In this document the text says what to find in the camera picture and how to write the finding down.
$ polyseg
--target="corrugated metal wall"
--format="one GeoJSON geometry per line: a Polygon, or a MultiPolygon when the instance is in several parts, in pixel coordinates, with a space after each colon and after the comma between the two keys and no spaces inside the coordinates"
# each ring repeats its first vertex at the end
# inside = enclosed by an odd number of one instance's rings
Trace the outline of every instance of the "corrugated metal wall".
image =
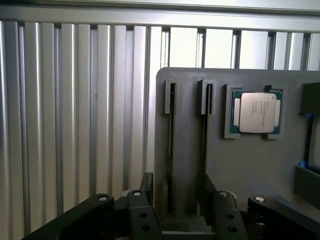
{"type": "Polygon", "coordinates": [[[318,33],[57,19],[0,22],[2,240],[153,172],[160,68],[319,70],[318,33]]]}

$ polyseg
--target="blue part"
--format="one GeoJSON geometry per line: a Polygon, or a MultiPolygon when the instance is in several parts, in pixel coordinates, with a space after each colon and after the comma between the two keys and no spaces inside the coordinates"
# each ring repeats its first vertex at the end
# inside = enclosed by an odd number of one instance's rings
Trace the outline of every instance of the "blue part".
{"type": "Polygon", "coordinates": [[[299,167],[301,167],[301,168],[306,168],[307,167],[307,163],[306,163],[306,161],[301,161],[301,162],[299,162],[299,167]]]}

